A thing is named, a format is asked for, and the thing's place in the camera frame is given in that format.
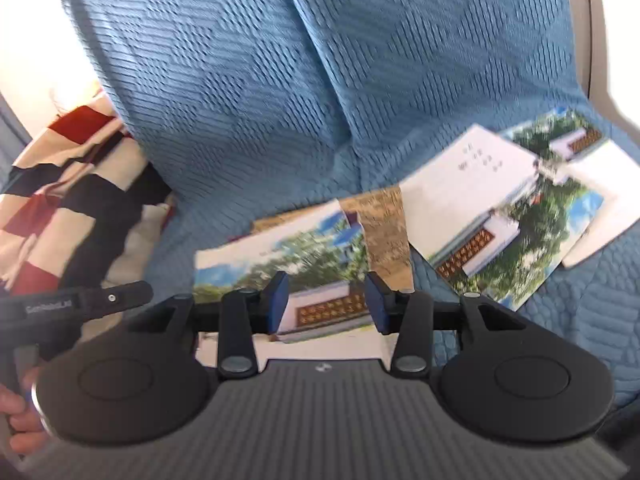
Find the person's left hand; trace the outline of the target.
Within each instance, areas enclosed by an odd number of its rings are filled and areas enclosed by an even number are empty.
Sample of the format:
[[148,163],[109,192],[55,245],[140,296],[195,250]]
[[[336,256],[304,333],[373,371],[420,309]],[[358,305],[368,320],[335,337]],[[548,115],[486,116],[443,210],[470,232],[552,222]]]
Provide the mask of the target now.
[[1,414],[9,417],[15,434],[9,438],[10,449],[18,455],[37,452],[49,440],[32,401],[1,385]]

